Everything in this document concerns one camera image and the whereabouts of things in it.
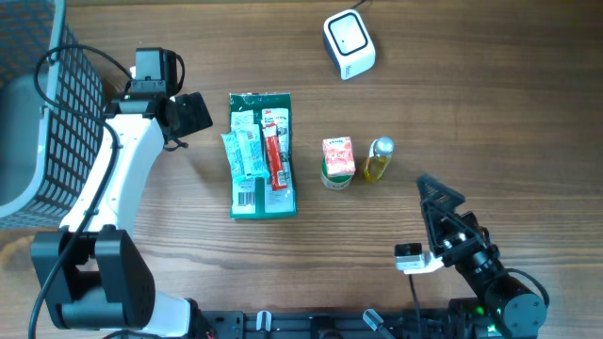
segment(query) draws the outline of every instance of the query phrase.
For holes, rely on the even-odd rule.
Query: white cube device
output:
[[[354,9],[327,19],[322,40],[343,80],[368,71],[375,64],[375,46],[360,14]]]

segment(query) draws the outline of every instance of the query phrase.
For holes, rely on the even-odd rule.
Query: bottle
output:
[[[370,183],[381,179],[383,172],[394,153],[394,141],[390,137],[380,137],[373,141],[368,150],[367,161],[363,164],[362,174]]]

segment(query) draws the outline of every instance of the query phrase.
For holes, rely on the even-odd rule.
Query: silver cap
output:
[[[380,137],[375,141],[373,153],[377,156],[389,156],[394,152],[394,140],[390,137]]]

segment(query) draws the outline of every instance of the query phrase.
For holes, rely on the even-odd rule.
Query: gray basket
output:
[[[46,107],[33,86],[38,58],[77,43],[62,0],[0,1],[0,229],[58,226],[98,154],[103,128]],[[101,117],[101,79],[81,50],[42,71],[51,99]]]

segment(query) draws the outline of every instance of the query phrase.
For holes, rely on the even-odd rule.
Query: wood grain surface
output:
[[[571,1],[375,1],[362,9],[377,48],[372,70],[339,79],[321,41],[344,3],[70,8],[81,42],[124,65],[161,46],[187,65],[214,126],[161,154],[134,239],[157,287],[205,310],[397,310],[412,307],[394,268],[396,243],[426,243],[415,186],[428,172],[467,196],[506,266],[548,289],[542,338],[603,331],[603,5]],[[92,58],[98,72],[118,72]],[[220,133],[229,92],[290,91],[296,218],[229,219],[230,174]],[[344,191],[320,179],[321,141],[396,142],[376,185]],[[39,285],[30,232],[0,248],[0,337],[22,338]],[[416,277],[424,306],[472,292],[454,269]],[[40,338],[58,331],[42,312]]]

